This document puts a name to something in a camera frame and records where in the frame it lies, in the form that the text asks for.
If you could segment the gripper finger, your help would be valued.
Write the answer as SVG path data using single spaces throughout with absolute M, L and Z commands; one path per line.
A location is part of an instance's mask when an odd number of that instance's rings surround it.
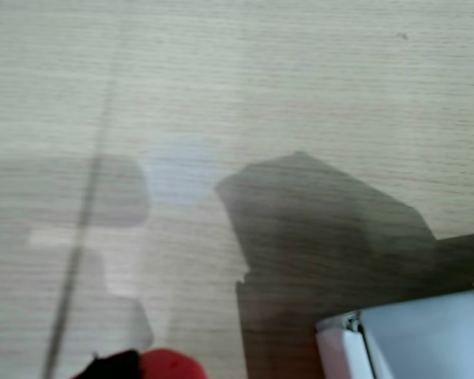
M 135 350 L 122 351 L 92 361 L 74 379 L 139 379 L 140 354 Z
M 202 365 L 183 353 L 155 349 L 141 355 L 143 379 L 207 379 Z

